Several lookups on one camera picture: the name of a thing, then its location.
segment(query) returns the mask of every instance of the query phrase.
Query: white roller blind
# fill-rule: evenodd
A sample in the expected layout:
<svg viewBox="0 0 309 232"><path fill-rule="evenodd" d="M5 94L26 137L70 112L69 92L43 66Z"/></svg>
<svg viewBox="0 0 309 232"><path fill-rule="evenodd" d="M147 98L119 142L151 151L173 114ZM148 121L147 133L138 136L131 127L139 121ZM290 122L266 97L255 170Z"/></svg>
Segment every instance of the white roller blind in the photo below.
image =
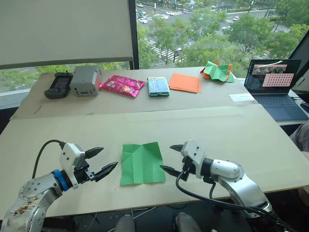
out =
<svg viewBox="0 0 309 232"><path fill-rule="evenodd" d="M0 68L132 53L127 0L0 1Z"/></svg>

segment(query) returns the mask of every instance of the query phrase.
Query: white paper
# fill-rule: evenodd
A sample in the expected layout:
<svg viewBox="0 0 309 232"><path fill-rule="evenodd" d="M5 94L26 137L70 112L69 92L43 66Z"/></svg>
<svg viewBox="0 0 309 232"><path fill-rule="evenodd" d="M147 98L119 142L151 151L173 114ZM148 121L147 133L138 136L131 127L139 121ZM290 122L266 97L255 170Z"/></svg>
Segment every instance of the white paper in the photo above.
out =
<svg viewBox="0 0 309 232"><path fill-rule="evenodd" d="M229 94L234 102L254 101L254 97L250 93Z"/></svg>

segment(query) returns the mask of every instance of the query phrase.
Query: green paper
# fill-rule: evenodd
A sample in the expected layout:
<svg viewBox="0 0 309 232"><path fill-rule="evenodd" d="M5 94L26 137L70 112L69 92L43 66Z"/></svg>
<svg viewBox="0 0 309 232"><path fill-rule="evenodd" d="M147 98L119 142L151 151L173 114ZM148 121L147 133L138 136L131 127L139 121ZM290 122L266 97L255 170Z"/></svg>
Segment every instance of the green paper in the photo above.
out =
<svg viewBox="0 0 309 232"><path fill-rule="evenodd" d="M158 142L149 144L123 144L121 185L165 181L160 167L163 160Z"/></svg>
<svg viewBox="0 0 309 232"><path fill-rule="evenodd" d="M227 80L225 80L227 70L228 70L228 64L217 66L216 64L208 61L204 73L211 76L212 81L219 80L222 82L234 82L234 75L232 74L232 72L230 72L230 75L228 76Z"/></svg>

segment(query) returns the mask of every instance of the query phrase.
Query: blue ring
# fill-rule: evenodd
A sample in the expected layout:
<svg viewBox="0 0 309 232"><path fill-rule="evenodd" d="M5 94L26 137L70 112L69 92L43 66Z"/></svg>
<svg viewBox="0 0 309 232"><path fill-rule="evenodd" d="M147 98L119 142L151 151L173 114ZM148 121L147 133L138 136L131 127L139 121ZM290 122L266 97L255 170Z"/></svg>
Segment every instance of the blue ring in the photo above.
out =
<svg viewBox="0 0 309 232"><path fill-rule="evenodd" d="M58 169L55 169L53 171L53 173L55 174L55 177L59 180L60 184L62 185L63 190L67 191L69 188L68 188L67 183L65 182L65 180L62 176L62 173Z"/></svg>

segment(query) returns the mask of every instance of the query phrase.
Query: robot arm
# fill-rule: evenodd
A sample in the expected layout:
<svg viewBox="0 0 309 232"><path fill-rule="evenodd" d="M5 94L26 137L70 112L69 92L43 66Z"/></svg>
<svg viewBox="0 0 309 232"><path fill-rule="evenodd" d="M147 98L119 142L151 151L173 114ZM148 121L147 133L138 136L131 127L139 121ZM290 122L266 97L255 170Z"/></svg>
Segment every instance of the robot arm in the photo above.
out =
<svg viewBox="0 0 309 232"><path fill-rule="evenodd" d="M180 151L184 157L183 170L186 172L181 179L186 181L189 173L192 173L197 178L203 178L204 182L216 181L229 192L236 204L259 207L267 212L272 211L271 204L263 191L245 174L240 164L231 160L206 158L205 150L194 139L184 145L173 145L171 148ZM178 176L180 173L167 166L162 166L162 168L173 176ZM242 213L245 218L260 217L247 211Z"/></svg>
<svg viewBox="0 0 309 232"><path fill-rule="evenodd" d="M84 182L98 182L107 176L117 165L110 163L98 173L89 171L89 159L103 148L97 147L83 151L81 147L71 143L60 144L62 151L60 163L62 171L34 178L26 182L20 189L16 202L4 216L1 232L37 232L41 231L48 207L70 188L77 189Z"/></svg>

